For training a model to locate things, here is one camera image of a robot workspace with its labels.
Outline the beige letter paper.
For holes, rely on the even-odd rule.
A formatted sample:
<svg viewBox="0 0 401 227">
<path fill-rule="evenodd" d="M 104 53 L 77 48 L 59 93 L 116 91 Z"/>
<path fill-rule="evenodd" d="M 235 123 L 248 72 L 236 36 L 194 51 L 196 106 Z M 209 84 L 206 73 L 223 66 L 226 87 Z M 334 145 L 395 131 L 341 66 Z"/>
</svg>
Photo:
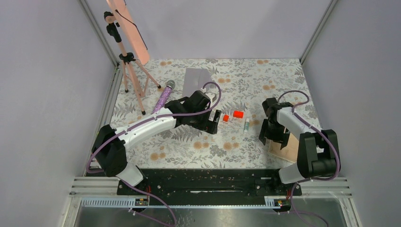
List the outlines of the beige letter paper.
<svg viewBox="0 0 401 227">
<path fill-rule="evenodd" d="M 288 143 L 284 148 L 281 148 L 281 144 L 270 141 L 269 152 L 278 158 L 295 163 L 298 154 L 298 144 L 298 139 L 291 133 Z"/>
</svg>

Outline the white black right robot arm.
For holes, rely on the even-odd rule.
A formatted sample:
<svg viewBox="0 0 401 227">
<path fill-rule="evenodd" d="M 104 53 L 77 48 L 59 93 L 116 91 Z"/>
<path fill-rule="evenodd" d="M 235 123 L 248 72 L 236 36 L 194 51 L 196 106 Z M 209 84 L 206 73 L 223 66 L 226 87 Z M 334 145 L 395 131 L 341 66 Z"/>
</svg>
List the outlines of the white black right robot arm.
<svg viewBox="0 0 401 227">
<path fill-rule="evenodd" d="M 295 107 L 289 102 L 280 103 L 276 98 L 267 98 L 262 107 L 267 117 L 259 134 L 263 144 L 271 141 L 285 148 L 291 135 L 298 140 L 295 163 L 279 169 L 279 177 L 271 182 L 274 193 L 283 195 L 290 189 L 290 183 L 337 177 L 340 157 L 334 130 L 312 126 L 295 112 Z"/>
</svg>

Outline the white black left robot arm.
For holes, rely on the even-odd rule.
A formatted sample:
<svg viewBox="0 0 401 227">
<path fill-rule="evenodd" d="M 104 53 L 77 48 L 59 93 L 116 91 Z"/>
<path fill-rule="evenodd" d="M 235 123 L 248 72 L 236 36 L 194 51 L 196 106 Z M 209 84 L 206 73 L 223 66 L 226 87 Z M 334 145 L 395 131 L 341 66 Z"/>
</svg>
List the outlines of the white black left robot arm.
<svg viewBox="0 0 401 227">
<path fill-rule="evenodd" d="M 135 194 L 142 194 L 147 187 L 144 175 L 127 160 L 127 152 L 139 143 L 170 129 L 187 125 L 209 134 L 217 133 L 220 110 L 210 114 L 221 100 L 221 95 L 196 90 L 190 97 L 171 100 L 158 112 L 129 124 L 112 128 L 109 124 L 100 128 L 92 147 L 91 159 L 99 164 L 99 169 L 87 168 L 87 173 L 104 173 L 107 177 L 117 177 L 129 185 Z"/>
</svg>

